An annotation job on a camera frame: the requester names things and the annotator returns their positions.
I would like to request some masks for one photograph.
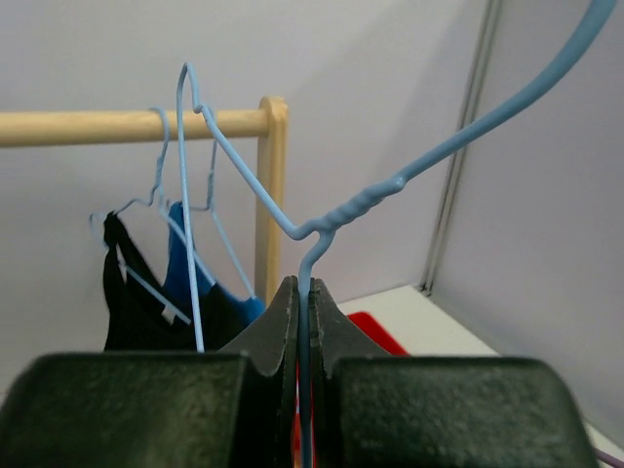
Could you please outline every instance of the gray wall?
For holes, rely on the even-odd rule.
[[[504,2],[480,114],[531,79],[588,1]],[[624,6],[566,78],[468,150],[434,298],[545,359],[624,444]]]
[[[286,212],[296,222],[345,201],[450,135],[483,1],[21,0],[0,15],[2,110],[175,106],[194,62],[216,109],[284,96],[291,109]],[[255,142],[236,146],[254,165]],[[107,312],[103,252],[87,224],[151,184],[159,144],[3,150],[0,157],[0,392],[29,359],[101,349]],[[191,196],[205,197],[210,145],[190,143]],[[232,166],[217,168],[219,212],[253,272],[254,197]],[[444,167],[418,178],[341,231],[315,273],[338,300],[414,283],[424,263]],[[166,167],[175,197],[176,148]],[[125,217],[159,274],[167,228],[153,210]],[[243,288],[215,230],[195,221],[216,276]],[[309,243],[285,242],[283,274]]]

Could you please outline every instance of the white table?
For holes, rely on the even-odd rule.
[[[497,353],[410,286],[339,304],[345,314],[367,311],[413,355],[492,356]],[[594,447],[619,459],[624,450],[590,424]]]

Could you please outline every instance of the clothing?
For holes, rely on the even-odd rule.
[[[184,211],[181,202],[172,204],[169,210],[170,218],[184,232]],[[208,293],[212,286],[206,276],[197,267],[197,290],[199,294]],[[186,247],[177,237],[174,230],[169,229],[169,265],[167,266],[167,276],[164,284],[169,296],[173,297],[180,304],[190,304],[191,288],[188,279],[188,261],[186,259]],[[250,297],[241,300],[226,288],[221,288],[227,296],[232,306],[236,309],[239,317],[245,325],[249,325],[264,312],[264,302],[257,297]]]
[[[104,260],[103,285],[110,313],[104,351],[179,351],[196,349],[193,325],[178,317],[170,324],[163,317],[165,306],[130,275],[124,280],[119,266],[119,249],[125,263],[140,278],[192,318],[189,306],[179,304],[158,283],[130,238],[126,227],[113,213],[104,222],[104,242],[109,250]],[[204,346],[216,350],[245,328],[238,311],[218,285],[200,296]]]

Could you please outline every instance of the purple cable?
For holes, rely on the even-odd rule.
[[[594,448],[596,451],[596,457],[602,462],[606,463],[613,468],[624,468],[624,461],[619,458],[615,458],[613,455],[609,455],[608,453],[604,453],[602,450],[598,450]]]

